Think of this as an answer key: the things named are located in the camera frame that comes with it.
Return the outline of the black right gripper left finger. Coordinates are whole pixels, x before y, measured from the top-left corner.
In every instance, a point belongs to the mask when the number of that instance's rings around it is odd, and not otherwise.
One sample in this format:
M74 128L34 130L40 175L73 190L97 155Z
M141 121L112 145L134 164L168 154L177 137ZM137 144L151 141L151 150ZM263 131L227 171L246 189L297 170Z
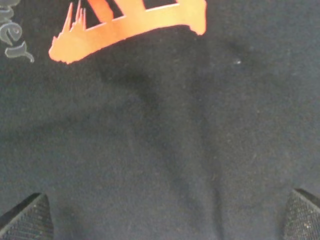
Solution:
M2 240L52 240L54 225L48 196L33 193L0 216Z

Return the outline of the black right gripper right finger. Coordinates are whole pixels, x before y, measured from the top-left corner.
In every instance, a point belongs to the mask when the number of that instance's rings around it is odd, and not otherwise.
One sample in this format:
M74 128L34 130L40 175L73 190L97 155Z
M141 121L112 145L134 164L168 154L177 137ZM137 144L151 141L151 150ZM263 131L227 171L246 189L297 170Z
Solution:
M289 194L283 226L285 240L320 239L320 198L296 188Z

